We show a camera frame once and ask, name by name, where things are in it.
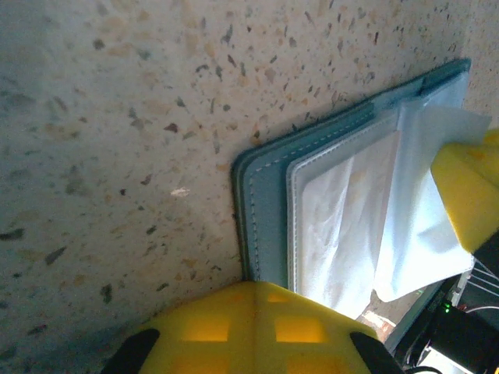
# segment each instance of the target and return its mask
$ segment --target yellow 3d-printed part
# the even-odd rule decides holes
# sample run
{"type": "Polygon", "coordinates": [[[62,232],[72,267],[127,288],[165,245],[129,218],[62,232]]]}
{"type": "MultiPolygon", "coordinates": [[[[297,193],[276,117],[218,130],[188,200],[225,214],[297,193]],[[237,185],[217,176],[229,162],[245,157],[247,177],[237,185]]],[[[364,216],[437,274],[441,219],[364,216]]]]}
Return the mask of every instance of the yellow 3d-printed part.
{"type": "Polygon", "coordinates": [[[488,146],[499,146],[499,129],[489,130],[483,138],[483,144],[488,146]]]}
{"type": "Polygon", "coordinates": [[[244,282],[166,312],[140,374],[369,374],[367,326],[273,284],[244,282]]]}
{"type": "Polygon", "coordinates": [[[499,146],[448,144],[431,165],[438,192],[459,243],[474,253],[499,230],[499,146]]]}

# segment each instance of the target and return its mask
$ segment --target teal wallet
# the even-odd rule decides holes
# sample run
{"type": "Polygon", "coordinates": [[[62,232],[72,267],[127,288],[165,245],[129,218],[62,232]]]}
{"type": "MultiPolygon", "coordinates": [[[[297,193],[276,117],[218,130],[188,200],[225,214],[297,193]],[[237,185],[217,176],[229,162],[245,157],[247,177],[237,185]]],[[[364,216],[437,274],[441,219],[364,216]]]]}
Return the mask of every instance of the teal wallet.
{"type": "Polygon", "coordinates": [[[238,156],[232,189],[244,280],[288,287],[289,166],[325,146],[362,131],[401,101],[424,96],[469,71],[468,59],[449,62],[342,112],[238,156]]]}

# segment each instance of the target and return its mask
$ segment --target wallet stitching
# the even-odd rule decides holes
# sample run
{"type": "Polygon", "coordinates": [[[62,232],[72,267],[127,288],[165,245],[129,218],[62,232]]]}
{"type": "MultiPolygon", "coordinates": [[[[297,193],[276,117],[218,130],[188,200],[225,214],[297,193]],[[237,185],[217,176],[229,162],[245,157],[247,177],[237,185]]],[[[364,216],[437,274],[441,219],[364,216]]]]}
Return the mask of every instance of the wallet stitching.
{"type": "Polygon", "coordinates": [[[252,226],[253,226],[253,245],[255,246],[255,264],[256,264],[256,272],[257,272],[257,281],[260,280],[260,262],[259,262],[259,255],[258,255],[258,233],[257,233],[257,219],[255,218],[255,200],[254,200],[254,190],[253,190],[253,176],[262,171],[263,169],[265,168],[269,168],[270,166],[272,165],[275,165],[277,163],[279,163],[280,161],[288,158],[289,156],[292,156],[293,154],[296,154],[302,150],[305,150],[307,148],[310,148],[311,146],[315,146],[317,145],[318,143],[322,142],[323,140],[325,139],[328,139],[328,138],[331,138],[332,136],[338,134],[339,132],[341,131],[344,131],[346,129],[349,129],[350,127],[354,126],[354,125],[357,125],[359,122],[361,122],[362,120],[366,119],[369,115],[364,115],[363,117],[359,118],[357,121],[347,125],[346,127],[343,127],[341,129],[338,129],[336,130],[335,132],[331,133],[331,134],[327,134],[326,136],[323,136],[322,138],[320,138],[319,140],[316,140],[315,142],[313,143],[310,143],[310,144],[307,144],[306,146],[302,146],[300,147],[298,150],[293,150],[292,152],[284,155],[284,156],[281,156],[279,158],[277,158],[276,160],[272,161],[272,162],[269,162],[269,163],[266,163],[263,167],[261,168],[258,168],[256,169],[255,171],[253,171],[249,176],[249,201],[250,201],[250,206],[251,206],[251,221],[252,221],[252,226]]]}
{"type": "MultiPolygon", "coordinates": [[[[315,157],[312,160],[308,160],[306,163],[300,165],[298,167],[297,171],[300,170],[300,169],[302,169],[302,168],[304,168],[305,166],[313,164],[314,162],[318,161],[319,159],[321,159],[322,157],[325,157],[326,155],[328,155],[330,153],[333,153],[333,152],[336,152],[336,151],[340,150],[341,148],[343,148],[347,144],[349,144],[349,143],[353,142],[354,140],[358,139],[360,136],[365,136],[367,133],[372,132],[373,130],[379,128],[380,126],[386,124],[387,122],[389,122],[390,120],[392,120],[393,116],[394,115],[391,115],[390,117],[386,118],[385,120],[383,120],[381,122],[378,122],[375,125],[370,126],[368,129],[364,129],[360,133],[355,134],[354,136],[352,136],[352,138],[346,140],[343,144],[338,145],[335,148],[329,149],[328,151],[322,153],[320,156],[317,156],[317,157],[315,157]]],[[[295,209],[295,207],[296,207],[296,182],[292,183],[292,189],[293,189],[293,192],[294,192],[294,194],[293,194],[293,210],[296,211],[296,209],[295,209]]],[[[295,239],[295,242],[296,242],[296,229],[295,228],[296,228],[296,215],[293,215],[293,231],[294,231],[294,239],[295,239]]],[[[294,270],[294,272],[296,274],[296,263],[297,263],[296,259],[297,259],[297,256],[296,256],[296,251],[295,251],[294,246],[293,246],[292,252],[293,252],[293,270],[294,270]]],[[[293,278],[293,286],[294,286],[294,290],[293,291],[296,291],[296,288],[297,288],[296,277],[293,278]]]]}

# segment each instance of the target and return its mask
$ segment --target card holder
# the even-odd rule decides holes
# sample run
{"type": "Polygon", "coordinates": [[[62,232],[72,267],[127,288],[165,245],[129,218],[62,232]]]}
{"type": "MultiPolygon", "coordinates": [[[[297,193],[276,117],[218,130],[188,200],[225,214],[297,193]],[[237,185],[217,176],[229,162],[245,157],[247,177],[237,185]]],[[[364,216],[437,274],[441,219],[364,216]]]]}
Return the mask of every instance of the card holder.
{"type": "Polygon", "coordinates": [[[286,175],[291,163],[362,132],[385,111],[396,110],[403,101],[422,93],[437,92],[468,72],[469,67],[468,59],[450,62],[314,125],[241,154],[232,165],[232,189],[242,277],[288,287],[286,175]]]}

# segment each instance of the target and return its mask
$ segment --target transparent pocket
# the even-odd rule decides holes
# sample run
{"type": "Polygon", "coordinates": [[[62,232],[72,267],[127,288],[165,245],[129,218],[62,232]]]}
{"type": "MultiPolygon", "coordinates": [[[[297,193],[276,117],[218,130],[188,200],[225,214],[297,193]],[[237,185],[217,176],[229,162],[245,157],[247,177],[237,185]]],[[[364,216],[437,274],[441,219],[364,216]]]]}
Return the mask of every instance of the transparent pocket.
{"type": "Polygon", "coordinates": [[[289,172],[292,290],[356,318],[369,304],[398,145],[396,113],[289,172]]]}

